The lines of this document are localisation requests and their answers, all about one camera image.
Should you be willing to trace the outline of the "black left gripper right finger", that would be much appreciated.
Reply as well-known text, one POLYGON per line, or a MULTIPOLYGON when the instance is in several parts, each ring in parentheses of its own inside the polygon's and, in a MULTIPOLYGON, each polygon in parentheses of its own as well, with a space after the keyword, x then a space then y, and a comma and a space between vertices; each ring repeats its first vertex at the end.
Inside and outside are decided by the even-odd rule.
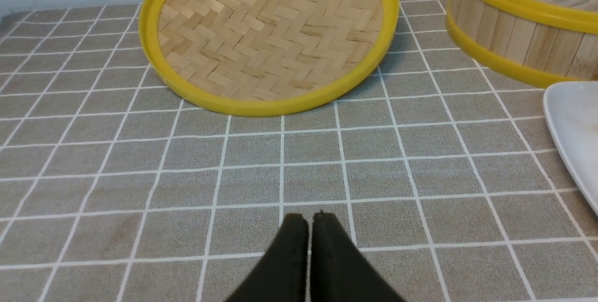
POLYGON ((365 259, 333 213, 314 214, 310 298, 313 302, 403 302, 365 259))

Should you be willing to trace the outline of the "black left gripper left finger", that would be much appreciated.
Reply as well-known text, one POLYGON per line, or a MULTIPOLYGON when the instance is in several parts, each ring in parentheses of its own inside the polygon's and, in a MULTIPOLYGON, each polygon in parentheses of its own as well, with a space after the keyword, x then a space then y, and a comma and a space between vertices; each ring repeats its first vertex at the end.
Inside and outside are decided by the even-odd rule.
POLYGON ((308 235, 302 215, 287 214, 265 254, 227 302, 305 301, 308 235))

